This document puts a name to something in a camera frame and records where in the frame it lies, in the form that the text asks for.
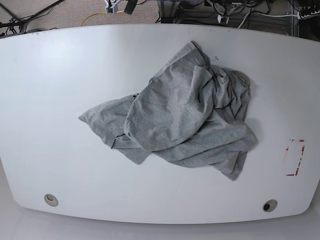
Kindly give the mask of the black cylinder object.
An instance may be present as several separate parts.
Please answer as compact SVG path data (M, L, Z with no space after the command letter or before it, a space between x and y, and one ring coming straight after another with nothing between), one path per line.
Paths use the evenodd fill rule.
M138 3L138 0L128 0L124 9L124 13L127 15L131 15L135 10L137 3Z

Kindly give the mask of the red tape rectangle marker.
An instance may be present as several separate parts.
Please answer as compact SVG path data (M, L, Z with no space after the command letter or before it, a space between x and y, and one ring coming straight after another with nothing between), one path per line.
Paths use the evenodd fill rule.
M302 158L304 155L306 141L304 139L290 139L283 162L285 176L294 177L298 175Z

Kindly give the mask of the grey T-shirt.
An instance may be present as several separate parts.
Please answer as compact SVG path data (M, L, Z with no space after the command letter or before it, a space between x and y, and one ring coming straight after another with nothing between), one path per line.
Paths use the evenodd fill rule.
M94 106L79 120L137 165L156 155L180 167L211 166L234 181L258 142L245 124L250 85L188 42L140 93Z

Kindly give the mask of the black tripod stand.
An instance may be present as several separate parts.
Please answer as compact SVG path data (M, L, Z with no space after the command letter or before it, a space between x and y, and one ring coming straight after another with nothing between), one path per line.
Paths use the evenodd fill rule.
M55 7L63 3L64 0L57 0L54 3L46 6L40 11L27 15L25 17L17 17L12 11L5 7L2 3L0 4L0 9L10 16L8 22L0 22L0 38L6 38L16 35L22 35L27 33L27 28L30 22L37 20L39 18L48 15Z

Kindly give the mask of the white power strip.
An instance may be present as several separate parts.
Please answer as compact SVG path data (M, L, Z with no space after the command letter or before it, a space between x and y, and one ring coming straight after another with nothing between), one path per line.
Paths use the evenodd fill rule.
M320 16L320 6L319 5L313 5L310 7L302 8L298 14L298 18L301 20L306 20L309 18L319 17L319 16Z

